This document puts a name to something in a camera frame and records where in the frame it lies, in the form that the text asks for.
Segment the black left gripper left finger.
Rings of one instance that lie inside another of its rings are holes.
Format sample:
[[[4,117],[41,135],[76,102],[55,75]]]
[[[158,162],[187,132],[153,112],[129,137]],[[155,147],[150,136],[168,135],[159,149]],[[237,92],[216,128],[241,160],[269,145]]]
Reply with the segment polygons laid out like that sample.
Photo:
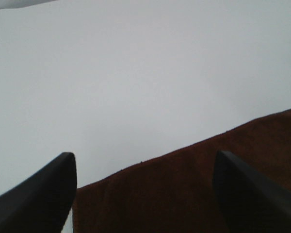
[[[0,233],[60,233],[76,189],[75,155],[61,153],[0,195]]]

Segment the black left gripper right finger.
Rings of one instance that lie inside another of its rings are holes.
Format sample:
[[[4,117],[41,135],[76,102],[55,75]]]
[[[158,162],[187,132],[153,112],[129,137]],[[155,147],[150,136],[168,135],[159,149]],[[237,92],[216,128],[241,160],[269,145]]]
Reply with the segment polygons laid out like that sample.
[[[291,233],[291,192],[229,151],[218,151],[212,187],[231,233]]]

